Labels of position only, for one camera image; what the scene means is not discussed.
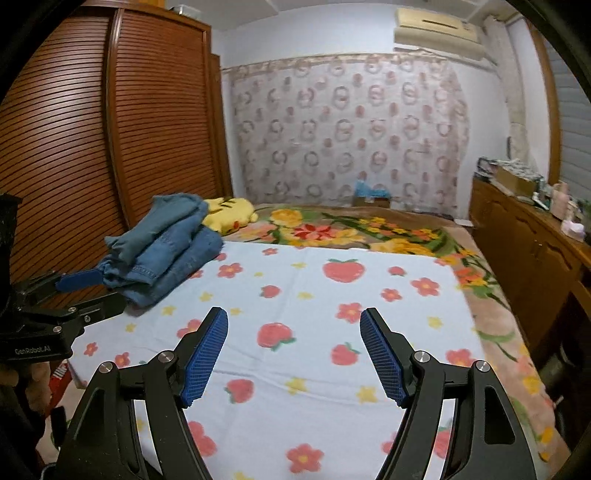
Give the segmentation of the left hand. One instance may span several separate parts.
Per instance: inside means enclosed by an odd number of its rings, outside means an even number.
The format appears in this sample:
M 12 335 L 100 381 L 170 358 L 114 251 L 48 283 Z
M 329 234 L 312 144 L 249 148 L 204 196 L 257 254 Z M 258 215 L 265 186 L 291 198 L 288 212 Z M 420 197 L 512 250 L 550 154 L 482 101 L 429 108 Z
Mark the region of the left hand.
M 51 376 L 48 362 L 35 363 L 26 367 L 19 374 L 15 370 L 1 369 L 1 384 L 15 387 L 24 378 L 25 395 L 32 411 L 45 413 L 51 401 L 49 380 Z

